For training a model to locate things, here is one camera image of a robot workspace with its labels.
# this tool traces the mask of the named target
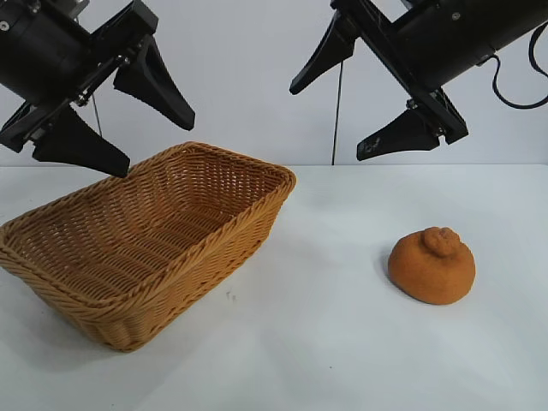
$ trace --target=white tabletop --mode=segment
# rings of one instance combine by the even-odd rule
[[[266,244],[150,344],[88,342],[0,271],[0,409],[546,410],[548,168],[294,167]],[[102,176],[0,169],[0,223]],[[402,236],[473,250],[449,307],[386,279]]]

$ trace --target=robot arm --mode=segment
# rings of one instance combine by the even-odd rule
[[[468,135],[464,119],[442,86],[537,27],[529,51],[533,68],[534,45],[548,23],[546,0],[402,0],[408,12],[391,22],[371,0],[331,0],[335,14],[318,49],[295,77],[290,91],[301,92],[324,72],[354,54],[358,38],[375,52],[407,91],[407,110],[394,122],[358,145],[365,160],[392,152],[432,150],[439,137],[451,144]],[[527,106],[536,108],[548,98]]]
[[[89,0],[0,0],[0,83],[25,99],[0,130],[15,152],[31,141],[38,161],[75,164],[124,177],[129,158],[81,120],[71,107],[87,104],[116,72],[115,89],[168,117],[194,126],[160,55],[158,18],[133,0],[94,33],[74,18]]]

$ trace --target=rectangular basket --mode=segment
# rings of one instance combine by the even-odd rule
[[[261,246],[295,183],[190,142],[6,223],[0,265],[91,339],[134,351]]]

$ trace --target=cable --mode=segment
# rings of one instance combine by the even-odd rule
[[[541,73],[544,77],[548,79],[548,73],[546,73],[537,63],[537,58],[534,55],[534,49],[539,41],[540,35],[542,32],[548,27],[548,21],[544,23],[542,26],[537,27],[537,29],[533,32],[533,36],[531,37],[531,42],[529,43],[529,62],[531,63],[531,66],[535,71],[538,73]],[[506,99],[498,90],[498,74],[500,72],[501,67],[501,61],[500,58],[497,55],[489,57],[488,60],[495,59],[497,61],[497,71],[495,72],[495,78],[493,79],[493,91],[495,94],[497,94],[497,97],[500,98],[500,100],[505,103],[506,105],[509,105],[513,109],[518,110],[531,110],[531,109],[538,109],[539,107],[542,107],[545,104],[548,104],[548,96],[546,98],[540,100],[538,103],[534,104],[515,104]]]

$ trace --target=white wall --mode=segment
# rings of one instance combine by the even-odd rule
[[[92,0],[81,23],[93,30],[129,0]],[[196,110],[192,132],[116,92],[99,89],[104,137],[134,162],[186,140],[200,140],[280,164],[329,164],[335,127],[338,68],[298,96],[289,83],[318,45],[332,16],[323,0],[146,0],[160,18],[157,40],[170,72]],[[395,19],[399,0],[379,3]],[[517,102],[540,99],[545,79],[527,63],[527,39],[500,53],[501,90]],[[538,44],[548,67],[548,35]],[[512,110],[491,91],[494,63],[473,68],[445,89],[468,122],[470,135],[433,152],[407,152],[363,164],[548,163],[548,108]],[[405,109],[407,94],[359,40],[344,65],[337,163],[357,164],[355,146]],[[20,100],[0,88],[0,121]],[[82,116],[96,127],[92,106]],[[0,147],[0,165],[34,162],[32,147],[17,155]]]
[[[399,1],[382,2],[394,20],[405,8]],[[512,101],[529,104],[548,93],[548,81],[536,74],[527,57],[530,34],[499,52],[503,60],[499,86]],[[548,68],[548,33],[538,42],[541,66]],[[363,163],[355,159],[356,145],[405,111],[408,95],[365,46],[356,44],[354,57],[344,63],[338,164],[548,164],[548,106],[514,110],[491,89],[495,63],[471,68],[444,90],[465,118],[470,135],[431,152],[404,152]]]
[[[126,0],[92,2],[93,28]],[[289,84],[331,19],[317,0],[148,0],[164,60],[196,111],[192,132],[111,86],[98,92],[104,136],[134,160],[199,140],[282,164],[329,164],[338,73],[299,97]]]

